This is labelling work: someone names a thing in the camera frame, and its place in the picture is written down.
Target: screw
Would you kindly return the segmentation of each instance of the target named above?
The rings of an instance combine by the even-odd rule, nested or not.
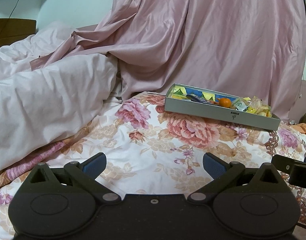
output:
[[[152,204],[157,204],[157,203],[158,203],[158,200],[157,200],[157,199],[151,199],[151,203],[152,203]]]
[[[195,200],[195,201],[202,201],[206,199],[206,195],[200,192],[192,193],[190,197],[192,200]]]
[[[106,201],[114,201],[118,199],[118,195],[115,193],[106,193],[103,195],[102,198],[103,200],[106,200]]]

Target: orange cloth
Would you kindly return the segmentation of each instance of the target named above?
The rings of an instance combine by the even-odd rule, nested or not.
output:
[[[306,123],[299,123],[299,124],[291,125],[291,127],[299,131],[300,133],[306,134]]]

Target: pink curtain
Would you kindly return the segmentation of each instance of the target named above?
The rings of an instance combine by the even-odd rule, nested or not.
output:
[[[257,95],[286,118],[304,68],[304,3],[114,0],[111,13],[95,31],[74,32],[53,54],[31,66],[92,53],[119,58],[123,99],[140,91],[165,94],[173,83],[182,83]]]

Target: pink bedding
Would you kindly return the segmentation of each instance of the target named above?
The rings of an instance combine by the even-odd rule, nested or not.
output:
[[[274,132],[233,123],[168,113],[164,96],[141,93],[119,103],[104,103],[101,113],[79,133],[59,142],[64,147],[44,159],[50,167],[62,167],[70,161],[83,162],[104,152],[106,170],[96,179],[124,196],[137,194],[185,195],[209,183],[212,178],[203,169],[203,155],[211,152],[230,162],[247,167],[270,162],[275,154],[297,160],[306,156],[306,135],[281,123]],[[11,239],[14,229],[8,219],[8,204],[28,173],[39,160],[19,163],[21,171],[14,181],[0,188],[0,239]],[[288,182],[288,176],[281,173]],[[300,222],[306,225],[306,189],[289,185],[301,208]],[[295,234],[306,240],[306,231]]]
[[[303,0],[114,0],[95,31],[74,32],[31,65],[109,52],[119,58],[123,99],[182,83],[256,95],[287,118],[305,51]]]
[[[31,70],[32,59],[55,50],[71,32],[53,23],[0,48],[0,171],[76,134],[113,92],[118,67],[112,55],[75,55]]]

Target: wooden headboard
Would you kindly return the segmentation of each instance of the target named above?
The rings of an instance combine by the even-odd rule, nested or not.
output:
[[[27,19],[0,19],[0,47],[11,45],[15,41],[27,38],[35,34],[36,21]]]

